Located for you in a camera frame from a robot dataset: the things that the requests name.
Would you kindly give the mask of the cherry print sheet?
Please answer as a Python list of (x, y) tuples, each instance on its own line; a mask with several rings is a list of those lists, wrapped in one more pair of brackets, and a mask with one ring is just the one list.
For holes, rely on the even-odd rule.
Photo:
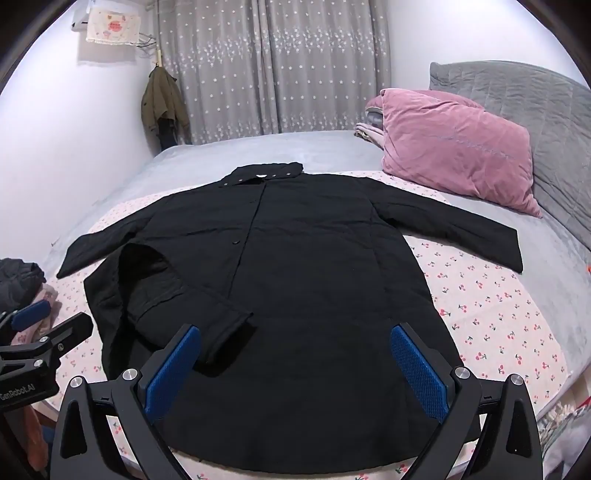
[[(367, 177), (391, 188), (397, 187), (414, 194), (450, 204), (443, 194), (383, 172), (349, 171), (335, 175)], [(146, 207), (166, 195), (192, 189), (197, 185), (164, 190), (126, 202), (107, 210), (88, 230), (94, 233)], [(553, 402), (571, 373), (562, 347), (535, 300), (521, 283), (521, 276), (501, 266), (463, 253), (459, 248), (441, 242), (406, 235), (405, 239), (418, 260), (429, 285), (435, 307), (458, 347), (462, 361), (478, 377), (504, 380), (508, 374), (518, 373), (528, 387), (533, 409), (538, 414)], [(77, 312), (90, 313), (83, 293), (83, 280), (100, 263), (86, 267), (66, 279), (49, 280), (58, 291), (62, 303), (57, 325)], [(65, 355), (58, 369), (60, 392), (35, 408), (43, 408), (55, 417), (66, 391), (66, 383), (76, 375), (89, 381), (105, 380), (99, 365), (102, 347), (97, 329), (89, 340)], [(277, 475), (263, 475), (232, 471), (191, 459), (174, 451), (180, 464), (193, 479), (280, 479)], [(351, 472), (322, 476), (283, 476), (284, 479), (401, 479), (414, 459), (377, 469), (356, 469)]]

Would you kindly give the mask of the beige floral garment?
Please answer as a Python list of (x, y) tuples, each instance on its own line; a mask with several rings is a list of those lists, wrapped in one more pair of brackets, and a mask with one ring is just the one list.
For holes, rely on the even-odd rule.
[(13, 314), (11, 345), (33, 343), (51, 330), (61, 308), (57, 297), (55, 288), (43, 284), (33, 302)]

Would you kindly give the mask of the grey quilted blanket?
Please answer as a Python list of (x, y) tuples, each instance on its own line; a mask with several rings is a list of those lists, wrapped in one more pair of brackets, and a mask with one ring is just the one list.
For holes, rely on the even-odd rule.
[(454, 93), (530, 133), (534, 195), (590, 245), (590, 89), (557, 72), (512, 61), (430, 65), (430, 88)]

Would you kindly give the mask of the grey dotted curtain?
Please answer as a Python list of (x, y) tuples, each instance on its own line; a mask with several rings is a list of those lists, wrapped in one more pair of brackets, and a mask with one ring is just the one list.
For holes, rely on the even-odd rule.
[(391, 82), (384, 1), (158, 1), (190, 141), (349, 130)]

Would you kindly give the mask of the olive green hanging jacket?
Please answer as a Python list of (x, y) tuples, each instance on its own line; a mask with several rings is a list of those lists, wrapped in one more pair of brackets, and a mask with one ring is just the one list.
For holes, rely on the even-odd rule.
[(163, 67), (155, 66), (148, 76), (140, 105), (141, 121), (146, 130), (166, 150), (190, 139), (190, 122), (183, 97), (172, 77)]

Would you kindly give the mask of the black long coat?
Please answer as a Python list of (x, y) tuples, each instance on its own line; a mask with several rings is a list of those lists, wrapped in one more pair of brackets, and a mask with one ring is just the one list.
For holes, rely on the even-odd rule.
[(250, 165), (159, 199), (68, 248), (108, 378), (177, 330), (201, 351), (158, 428), (175, 450), (279, 474), (366, 470), (416, 457), (435, 422), (390, 351), (410, 324), (460, 363), (405, 234), (515, 272), (517, 232), (370, 178)]

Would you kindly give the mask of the pink velvet pillow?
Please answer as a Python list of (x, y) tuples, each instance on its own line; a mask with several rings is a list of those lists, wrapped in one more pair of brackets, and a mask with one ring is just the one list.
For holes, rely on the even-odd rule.
[(528, 130), (446, 92), (381, 92), (383, 170), (438, 191), (541, 217)]

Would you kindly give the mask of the folded striped bedding stack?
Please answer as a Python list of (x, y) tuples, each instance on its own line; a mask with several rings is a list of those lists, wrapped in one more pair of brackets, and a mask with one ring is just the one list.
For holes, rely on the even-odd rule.
[(365, 117), (356, 123), (353, 135), (383, 149), (385, 144), (385, 129), (383, 116), (383, 99), (377, 96), (370, 100), (365, 107)]

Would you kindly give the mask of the black clothes pile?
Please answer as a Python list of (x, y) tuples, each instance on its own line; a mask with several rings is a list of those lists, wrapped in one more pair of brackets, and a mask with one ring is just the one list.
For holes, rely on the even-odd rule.
[(28, 306), (44, 282), (44, 272), (36, 263), (1, 259), (0, 310), (10, 313)]

